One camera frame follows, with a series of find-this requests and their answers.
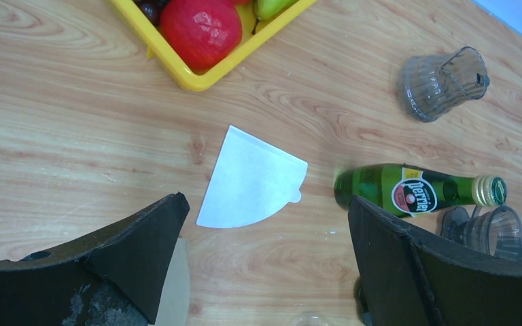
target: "green pear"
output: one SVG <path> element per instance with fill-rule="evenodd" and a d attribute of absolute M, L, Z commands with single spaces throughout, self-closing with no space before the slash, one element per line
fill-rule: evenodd
<path fill-rule="evenodd" d="M 297 0 L 255 0 L 253 8 L 255 10 L 255 15 L 257 15 L 257 21 L 255 22 L 252 34 L 255 35 L 257 25 L 259 25 L 261 20 L 268 20 L 275 17 L 275 15 L 281 12 L 281 10 L 289 7 L 295 2 L 297 2 Z"/>

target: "bottle neck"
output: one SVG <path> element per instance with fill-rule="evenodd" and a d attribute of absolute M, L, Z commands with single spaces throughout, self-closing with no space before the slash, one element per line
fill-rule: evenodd
<path fill-rule="evenodd" d="M 474 205 L 476 204 L 473 196 L 473 183 L 474 178 L 465 177 L 451 177 L 452 180 L 457 184 L 457 205 Z"/>

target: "plastic container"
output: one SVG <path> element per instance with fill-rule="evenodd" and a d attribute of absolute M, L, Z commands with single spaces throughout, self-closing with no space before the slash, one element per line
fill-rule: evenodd
<path fill-rule="evenodd" d="M 290 326 L 333 326 L 333 324 L 316 312 L 304 312 L 295 318 Z"/>
<path fill-rule="evenodd" d="M 225 59 L 210 70 L 197 74 L 193 72 L 167 43 L 159 30 L 154 27 L 135 5 L 133 0 L 108 0 L 121 13 L 124 21 L 137 33 L 143 43 L 147 45 L 147 59 L 154 56 L 170 72 L 173 79 L 181 88 L 193 91 L 203 91 L 211 87 L 231 69 L 235 68 L 243 59 L 259 48 L 265 41 L 280 31 L 286 24 L 299 16 L 303 10 L 317 0 L 299 0 L 288 9 L 282 11 L 272 20 L 261 22 L 255 35 L 251 34 L 255 25 L 253 2 L 238 6 L 237 11 L 243 25 L 243 39 Z"/>
<path fill-rule="evenodd" d="M 432 122 L 465 101 L 482 98 L 488 86 L 483 58 L 466 46 L 455 53 L 410 58 L 401 68 L 398 91 L 408 113 Z"/>
<path fill-rule="evenodd" d="M 481 207 L 473 210 L 471 218 L 463 207 L 455 207 L 443 215 L 441 236 L 469 249 L 502 259 L 522 262 L 522 223 L 509 206 L 478 216 Z"/>

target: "perrier label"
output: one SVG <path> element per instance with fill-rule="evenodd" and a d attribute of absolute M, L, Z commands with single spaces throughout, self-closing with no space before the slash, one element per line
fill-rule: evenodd
<path fill-rule="evenodd" d="M 507 187 L 500 177 L 446 175 L 404 164 L 379 164 L 349 170 L 335 181 L 335 199 L 345 209 L 362 196 L 399 217 L 431 213 L 457 205 L 499 206 Z"/>

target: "cardboard piece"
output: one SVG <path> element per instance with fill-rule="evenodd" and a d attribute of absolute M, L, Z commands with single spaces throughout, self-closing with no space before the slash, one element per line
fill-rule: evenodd
<path fill-rule="evenodd" d="M 185 326 L 189 313 L 191 283 L 187 262 L 187 243 L 177 239 L 154 326 Z"/>

